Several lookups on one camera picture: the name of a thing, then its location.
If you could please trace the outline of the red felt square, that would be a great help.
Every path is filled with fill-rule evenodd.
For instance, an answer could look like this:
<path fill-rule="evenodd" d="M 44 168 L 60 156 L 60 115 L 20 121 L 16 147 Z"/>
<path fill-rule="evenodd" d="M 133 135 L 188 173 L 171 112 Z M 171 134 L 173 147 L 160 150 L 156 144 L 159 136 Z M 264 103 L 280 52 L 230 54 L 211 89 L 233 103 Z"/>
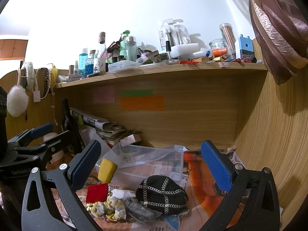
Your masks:
<path fill-rule="evenodd" d="M 86 203 L 104 202 L 108 197 L 108 184 L 89 185 L 87 187 Z"/>

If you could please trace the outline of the yellow sponge block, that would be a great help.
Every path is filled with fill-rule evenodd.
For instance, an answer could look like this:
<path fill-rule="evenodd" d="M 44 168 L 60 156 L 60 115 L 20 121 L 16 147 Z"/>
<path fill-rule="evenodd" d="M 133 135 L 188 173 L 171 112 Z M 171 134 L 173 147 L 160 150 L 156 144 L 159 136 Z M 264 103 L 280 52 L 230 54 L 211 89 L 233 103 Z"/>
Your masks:
<path fill-rule="evenodd" d="M 117 170 L 117 165 L 112 161 L 102 158 L 99 162 L 98 179 L 105 184 L 109 184 Z"/>

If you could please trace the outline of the yellow white floral scrunchie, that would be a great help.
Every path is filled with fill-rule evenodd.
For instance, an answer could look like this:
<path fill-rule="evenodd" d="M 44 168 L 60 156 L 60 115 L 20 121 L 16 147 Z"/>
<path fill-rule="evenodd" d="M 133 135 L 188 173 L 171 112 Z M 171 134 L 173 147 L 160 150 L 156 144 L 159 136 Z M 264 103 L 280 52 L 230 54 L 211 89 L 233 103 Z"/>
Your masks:
<path fill-rule="evenodd" d="M 87 203 L 86 209 L 96 218 L 107 218 L 118 222 L 126 220 L 126 208 L 123 200 L 136 198 L 134 191 L 113 189 L 104 202 Z"/>

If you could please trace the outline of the black cap with braided cord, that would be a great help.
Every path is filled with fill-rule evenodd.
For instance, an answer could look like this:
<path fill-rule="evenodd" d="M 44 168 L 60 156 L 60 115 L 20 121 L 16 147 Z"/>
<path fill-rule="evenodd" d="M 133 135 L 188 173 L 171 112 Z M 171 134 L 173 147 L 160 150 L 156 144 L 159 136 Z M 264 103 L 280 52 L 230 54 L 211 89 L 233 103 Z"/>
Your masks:
<path fill-rule="evenodd" d="M 135 195 L 141 205 L 162 215 L 179 218 L 190 215 L 187 193 L 168 176 L 153 175 L 145 178 Z"/>

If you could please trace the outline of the grey item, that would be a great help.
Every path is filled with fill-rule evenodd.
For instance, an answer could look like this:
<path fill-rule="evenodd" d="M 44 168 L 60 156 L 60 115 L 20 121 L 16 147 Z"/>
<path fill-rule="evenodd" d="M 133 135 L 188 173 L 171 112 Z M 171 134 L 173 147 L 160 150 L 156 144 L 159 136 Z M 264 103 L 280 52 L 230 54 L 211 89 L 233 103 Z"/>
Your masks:
<path fill-rule="evenodd" d="M 162 215 L 161 212 L 142 205 L 135 198 L 127 198 L 123 203 L 127 218 L 134 223 L 150 224 Z"/>

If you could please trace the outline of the dark wine bottle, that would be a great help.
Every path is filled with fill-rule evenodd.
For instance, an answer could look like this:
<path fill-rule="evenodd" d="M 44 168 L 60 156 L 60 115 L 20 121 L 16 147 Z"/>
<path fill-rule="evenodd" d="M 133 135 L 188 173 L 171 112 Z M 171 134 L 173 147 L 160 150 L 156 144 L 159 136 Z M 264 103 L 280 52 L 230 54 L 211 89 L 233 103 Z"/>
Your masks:
<path fill-rule="evenodd" d="M 81 153 L 84 149 L 84 141 L 80 135 L 77 121 L 70 113 L 68 99 L 62 100 L 64 119 L 62 121 L 62 129 L 69 131 L 70 142 L 74 155 Z"/>

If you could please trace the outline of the white fluffy pompom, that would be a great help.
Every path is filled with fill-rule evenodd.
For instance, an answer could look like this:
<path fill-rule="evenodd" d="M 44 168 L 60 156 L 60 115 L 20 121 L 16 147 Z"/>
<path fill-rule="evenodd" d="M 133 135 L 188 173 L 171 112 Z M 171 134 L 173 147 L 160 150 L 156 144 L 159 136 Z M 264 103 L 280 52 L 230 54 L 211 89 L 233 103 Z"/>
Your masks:
<path fill-rule="evenodd" d="M 29 97 L 25 88 L 14 85 L 7 94 L 7 111 L 12 117 L 19 117 L 26 112 Z"/>

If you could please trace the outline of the stack of newspapers and books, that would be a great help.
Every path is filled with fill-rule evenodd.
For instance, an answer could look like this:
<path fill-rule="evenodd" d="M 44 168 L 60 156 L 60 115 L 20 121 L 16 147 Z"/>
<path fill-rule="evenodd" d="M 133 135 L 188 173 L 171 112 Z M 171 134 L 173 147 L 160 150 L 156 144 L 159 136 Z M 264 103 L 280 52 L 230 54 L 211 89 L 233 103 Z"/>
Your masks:
<path fill-rule="evenodd" d="M 85 142 L 90 139 L 98 139 L 104 141 L 110 148 L 118 143 L 127 145 L 141 142 L 140 132 L 127 130 L 114 121 L 96 117 L 72 107 L 70 113 L 77 120 L 79 132 Z"/>

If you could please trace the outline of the pink sticky note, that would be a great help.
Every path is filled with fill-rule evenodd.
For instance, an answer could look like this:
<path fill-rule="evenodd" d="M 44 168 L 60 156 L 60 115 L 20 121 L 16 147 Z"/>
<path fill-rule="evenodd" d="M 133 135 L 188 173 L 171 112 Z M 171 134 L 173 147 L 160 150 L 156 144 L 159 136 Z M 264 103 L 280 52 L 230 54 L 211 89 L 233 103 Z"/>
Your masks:
<path fill-rule="evenodd" d="M 93 103 L 112 104 L 115 103 L 115 90 L 113 85 L 93 88 Z"/>

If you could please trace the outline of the clear plastic storage box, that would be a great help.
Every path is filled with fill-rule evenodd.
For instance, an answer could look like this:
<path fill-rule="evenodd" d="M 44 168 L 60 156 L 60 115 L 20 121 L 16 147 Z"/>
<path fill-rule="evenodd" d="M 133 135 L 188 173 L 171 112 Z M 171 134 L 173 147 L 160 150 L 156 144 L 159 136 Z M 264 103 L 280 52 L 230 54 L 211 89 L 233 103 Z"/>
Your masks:
<path fill-rule="evenodd" d="M 145 178 L 152 175 L 168 176 L 180 183 L 184 169 L 184 152 L 187 150 L 179 145 L 153 148 L 132 144 L 124 146 L 118 143 L 99 158 L 95 169 L 99 170 L 102 159 L 110 160 L 117 165 L 111 183 L 131 190 L 137 189 Z"/>

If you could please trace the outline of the blue liquid bottle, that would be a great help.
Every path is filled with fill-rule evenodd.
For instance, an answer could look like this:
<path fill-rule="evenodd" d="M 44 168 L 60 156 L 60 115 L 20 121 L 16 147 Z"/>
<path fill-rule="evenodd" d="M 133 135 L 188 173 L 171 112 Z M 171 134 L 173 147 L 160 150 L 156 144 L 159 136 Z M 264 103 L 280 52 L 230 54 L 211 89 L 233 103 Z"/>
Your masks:
<path fill-rule="evenodd" d="M 78 69 L 79 73 L 82 77 L 85 76 L 85 66 L 86 66 L 86 59 L 88 58 L 88 49 L 83 48 L 82 52 L 79 54 L 79 63 L 78 63 Z"/>

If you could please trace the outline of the green sticky note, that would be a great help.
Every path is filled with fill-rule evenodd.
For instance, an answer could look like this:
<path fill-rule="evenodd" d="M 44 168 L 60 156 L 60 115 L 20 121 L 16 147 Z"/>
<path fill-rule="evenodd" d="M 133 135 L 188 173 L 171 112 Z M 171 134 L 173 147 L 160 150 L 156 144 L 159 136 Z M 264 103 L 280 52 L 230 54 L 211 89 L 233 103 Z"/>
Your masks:
<path fill-rule="evenodd" d="M 151 89 L 122 90 L 122 97 L 153 96 Z"/>

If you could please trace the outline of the white mug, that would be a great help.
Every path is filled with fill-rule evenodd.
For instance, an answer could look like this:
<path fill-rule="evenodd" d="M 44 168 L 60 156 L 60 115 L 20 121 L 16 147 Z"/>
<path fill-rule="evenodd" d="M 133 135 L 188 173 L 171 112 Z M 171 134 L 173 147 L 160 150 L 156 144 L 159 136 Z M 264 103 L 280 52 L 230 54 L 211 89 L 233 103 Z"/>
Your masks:
<path fill-rule="evenodd" d="M 102 74 L 106 73 L 105 63 L 106 63 L 105 57 L 94 58 L 94 60 L 93 60 L 93 65 L 94 65 L 93 72 L 94 73 L 102 73 Z"/>

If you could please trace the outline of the clear flat plastic case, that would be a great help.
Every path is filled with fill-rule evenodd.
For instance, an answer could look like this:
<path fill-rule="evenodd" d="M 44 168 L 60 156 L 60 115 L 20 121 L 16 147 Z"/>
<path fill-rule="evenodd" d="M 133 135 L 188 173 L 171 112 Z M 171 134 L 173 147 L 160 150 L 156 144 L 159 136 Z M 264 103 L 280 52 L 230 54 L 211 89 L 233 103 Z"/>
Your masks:
<path fill-rule="evenodd" d="M 137 62 L 132 62 L 130 60 L 121 60 L 113 64 L 109 64 L 109 72 L 116 73 L 129 69 L 139 69 L 141 65 Z"/>

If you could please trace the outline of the orange sticky note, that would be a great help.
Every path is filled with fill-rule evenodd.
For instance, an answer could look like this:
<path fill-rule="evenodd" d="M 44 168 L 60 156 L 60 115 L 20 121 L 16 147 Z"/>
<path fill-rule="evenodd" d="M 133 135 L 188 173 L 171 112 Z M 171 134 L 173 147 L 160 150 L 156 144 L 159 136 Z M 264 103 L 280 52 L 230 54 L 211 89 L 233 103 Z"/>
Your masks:
<path fill-rule="evenodd" d="M 164 96 L 128 96 L 120 97 L 121 110 L 164 111 Z"/>

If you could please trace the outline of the pale green bottle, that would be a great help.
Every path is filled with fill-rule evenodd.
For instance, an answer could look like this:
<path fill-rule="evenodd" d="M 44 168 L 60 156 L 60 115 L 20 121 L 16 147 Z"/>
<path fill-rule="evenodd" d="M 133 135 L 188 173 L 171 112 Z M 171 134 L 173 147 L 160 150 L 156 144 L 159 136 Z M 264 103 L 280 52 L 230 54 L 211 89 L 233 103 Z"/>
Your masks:
<path fill-rule="evenodd" d="M 120 53 L 119 53 L 119 60 L 124 60 L 126 57 L 126 38 L 129 36 L 130 34 L 130 30 L 125 30 L 122 34 L 121 34 L 121 38 L 120 38 Z"/>

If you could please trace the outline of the blue pencil sharpener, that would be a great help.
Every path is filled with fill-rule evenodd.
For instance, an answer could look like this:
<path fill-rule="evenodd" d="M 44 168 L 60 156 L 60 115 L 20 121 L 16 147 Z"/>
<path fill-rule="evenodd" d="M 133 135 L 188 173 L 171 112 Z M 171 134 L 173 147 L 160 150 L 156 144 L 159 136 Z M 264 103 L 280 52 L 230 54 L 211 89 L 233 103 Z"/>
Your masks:
<path fill-rule="evenodd" d="M 244 37 L 242 34 L 235 42 L 235 56 L 237 59 L 252 60 L 254 55 L 253 42 L 249 36 Z"/>

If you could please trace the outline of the glass jar with orange item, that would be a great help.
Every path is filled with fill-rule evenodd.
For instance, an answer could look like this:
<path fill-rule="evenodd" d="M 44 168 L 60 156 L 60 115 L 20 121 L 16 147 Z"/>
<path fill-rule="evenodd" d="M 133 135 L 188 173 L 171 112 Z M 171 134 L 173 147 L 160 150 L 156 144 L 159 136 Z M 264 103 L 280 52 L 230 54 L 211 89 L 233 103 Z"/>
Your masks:
<path fill-rule="evenodd" d="M 209 46 L 212 50 L 213 57 L 222 57 L 228 59 L 229 48 L 224 39 L 215 39 L 209 42 Z"/>

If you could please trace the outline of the clear tube of pencils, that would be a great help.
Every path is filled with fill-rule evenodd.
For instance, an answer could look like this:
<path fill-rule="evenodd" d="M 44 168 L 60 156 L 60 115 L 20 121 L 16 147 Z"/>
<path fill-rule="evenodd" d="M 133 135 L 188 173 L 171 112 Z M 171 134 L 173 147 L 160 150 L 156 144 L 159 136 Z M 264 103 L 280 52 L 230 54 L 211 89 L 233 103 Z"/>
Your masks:
<path fill-rule="evenodd" d="M 230 48 L 232 57 L 235 57 L 235 42 L 236 39 L 233 33 L 233 27 L 230 23 L 222 23 L 219 26 L 222 38 L 225 40 L 226 44 Z"/>

